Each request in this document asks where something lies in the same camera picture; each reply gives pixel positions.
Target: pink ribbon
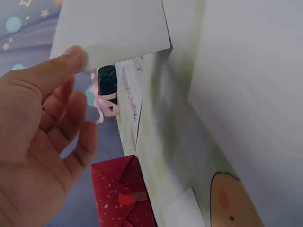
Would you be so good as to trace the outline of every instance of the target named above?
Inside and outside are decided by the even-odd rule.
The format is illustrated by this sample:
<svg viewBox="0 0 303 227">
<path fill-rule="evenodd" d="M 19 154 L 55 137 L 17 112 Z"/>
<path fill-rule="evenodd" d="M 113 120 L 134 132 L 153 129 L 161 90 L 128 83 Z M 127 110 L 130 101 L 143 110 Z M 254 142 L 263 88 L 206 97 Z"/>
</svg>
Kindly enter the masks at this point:
<svg viewBox="0 0 303 227">
<path fill-rule="evenodd" d="M 120 113 L 120 108 L 110 100 L 117 98 L 117 92 L 110 95 L 99 95 L 99 84 L 96 73 L 91 74 L 92 86 L 90 91 L 95 95 L 94 105 L 98 109 L 100 118 L 97 123 L 103 123 L 105 117 L 115 117 Z"/>
</svg>

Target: hand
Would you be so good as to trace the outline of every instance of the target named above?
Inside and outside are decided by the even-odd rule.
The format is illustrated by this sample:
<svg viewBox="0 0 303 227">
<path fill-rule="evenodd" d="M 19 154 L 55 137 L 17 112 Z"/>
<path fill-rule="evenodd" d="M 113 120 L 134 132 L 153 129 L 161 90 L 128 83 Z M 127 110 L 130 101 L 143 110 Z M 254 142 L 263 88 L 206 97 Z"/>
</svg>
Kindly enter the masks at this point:
<svg viewBox="0 0 303 227">
<path fill-rule="evenodd" d="M 85 95 L 72 92 L 84 61 L 83 50 L 72 47 L 0 78 L 1 227 L 42 227 L 90 165 L 97 130 L 85 122 Z M 78 133 L 77 147 L 62 160 L 60 153 Z"/>
</svg>

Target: red envelope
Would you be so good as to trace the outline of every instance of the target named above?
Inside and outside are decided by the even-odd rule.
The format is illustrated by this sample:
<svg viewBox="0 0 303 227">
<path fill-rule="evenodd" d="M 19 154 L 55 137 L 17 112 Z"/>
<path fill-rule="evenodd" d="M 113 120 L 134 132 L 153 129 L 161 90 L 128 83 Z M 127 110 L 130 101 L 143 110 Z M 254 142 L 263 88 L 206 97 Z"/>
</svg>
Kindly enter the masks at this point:
<svg viewBox="0 0 303 227">
<path fill-rule="evenodd" d="M 156 227 L 136 156 L 91 165 L 102 227 Z"/>
</svg>

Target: fingernail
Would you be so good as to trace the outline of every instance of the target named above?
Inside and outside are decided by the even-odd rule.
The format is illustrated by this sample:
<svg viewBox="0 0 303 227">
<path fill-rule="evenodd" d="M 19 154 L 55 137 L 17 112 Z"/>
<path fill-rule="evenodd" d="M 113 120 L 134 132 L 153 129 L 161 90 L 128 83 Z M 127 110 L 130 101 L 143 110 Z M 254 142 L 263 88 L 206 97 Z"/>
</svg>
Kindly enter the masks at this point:
<svg viewBox="0 0 303 227">
<path fill-rule="evenodd" d="M 73 57 L 79 57 L 84 55 L 84 51 L 80 46 L 71 46 L 64 52 L 64 54 L 68 54 Z"/>
</svg>

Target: white card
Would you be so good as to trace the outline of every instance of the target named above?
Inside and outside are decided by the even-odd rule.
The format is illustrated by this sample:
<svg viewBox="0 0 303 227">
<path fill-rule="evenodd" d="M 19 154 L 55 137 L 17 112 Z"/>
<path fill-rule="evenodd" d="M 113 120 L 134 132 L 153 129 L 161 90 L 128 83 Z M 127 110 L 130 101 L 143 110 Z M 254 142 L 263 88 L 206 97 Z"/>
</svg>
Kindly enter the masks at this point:
<svg viewBox="0 0 303 227">
<path fill-rule="evenodd" d="M 134 150 L 137 147 L 139 121 L 143 102 L 142 92 L 137 80 L 137 71 L 134 67 L 133 60 L 124 61 L 116 64 L 118 83 L 124 88 L 125 103 L 127 105 L 128 116 L 131 123 L 131 138 Z"/>
<path fill-rule="evenodd" d="M 166 227 L 205 227 L 193 189 L 188 189 L 163 212 Z"/>
<path fill-rule="evenodd" d="M 161 0 L 64 0 L 51 58 L 79 45 L 91 70 L 170 48 Z"/>
</svg>

